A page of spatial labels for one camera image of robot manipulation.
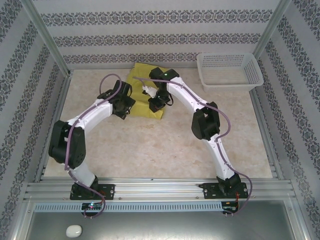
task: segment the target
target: black mounting plate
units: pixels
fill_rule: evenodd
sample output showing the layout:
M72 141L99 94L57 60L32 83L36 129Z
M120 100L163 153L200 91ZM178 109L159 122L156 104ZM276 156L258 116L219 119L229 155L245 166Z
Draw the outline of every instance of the black mounting plate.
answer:
M203 189L204 199L235 199L236 193L239 194L239 199L248 198L247 185L244 182L239 183L236 190L225 195L219 188L217 182L206 182L199 185Z
M115 196L115 185L99 184L98 192L104 196L105 200L113 200ZM77 192L77 185L73 184L70 192L70 200L101 200L101 197L97 194L93 197L79 195L79 192Z

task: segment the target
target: white round object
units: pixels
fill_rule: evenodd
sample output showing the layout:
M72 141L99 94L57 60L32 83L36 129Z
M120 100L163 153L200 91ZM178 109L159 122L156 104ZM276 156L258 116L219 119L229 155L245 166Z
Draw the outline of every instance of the white round object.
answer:
M71 225L66 229L66 236L68 238L77 238L81 235L82 228L79 225Z

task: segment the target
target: patterned wallpaper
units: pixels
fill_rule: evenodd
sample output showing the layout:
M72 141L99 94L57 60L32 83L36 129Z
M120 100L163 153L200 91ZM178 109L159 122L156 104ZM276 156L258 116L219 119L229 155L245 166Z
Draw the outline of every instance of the patterned wallpaper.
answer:
M0 2L0 240L37 172L64 76L18 0Z
M256 92L281 170L320 239L320 2L290 3L258 63Z
M201 52L253 52L279 0L35 0L70 69L196 66Z

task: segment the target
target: white vent strip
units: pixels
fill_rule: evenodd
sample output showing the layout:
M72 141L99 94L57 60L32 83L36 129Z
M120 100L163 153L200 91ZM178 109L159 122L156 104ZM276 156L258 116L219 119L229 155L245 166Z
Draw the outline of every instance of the white vent strip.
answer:
M78 213L82 203L37 203L36 213ZM109 202L104 212L212 212L222 211L220 201L206 202Z

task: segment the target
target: floor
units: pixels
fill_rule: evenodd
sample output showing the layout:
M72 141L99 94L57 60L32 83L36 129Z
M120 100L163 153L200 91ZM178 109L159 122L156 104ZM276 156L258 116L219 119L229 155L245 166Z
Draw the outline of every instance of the floor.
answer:
M196 68L175 69L186 84L208 102L216 102L231 121L222 139L233 167L251 178L272 178L266 151L248 92L205 93ZM75 70L62 111L67 121L89 107L99 94L101 79L116 73L125 80L130 69ZM110 77L103 89L113 88ZM86 161L98 177L215 178L215 165L204 143L191 131L192 114L177 99L161 120L114 115L104 119L86 138ZM220 117L221 133L227 122ZM64 177L64 167L49 159L45 177Z

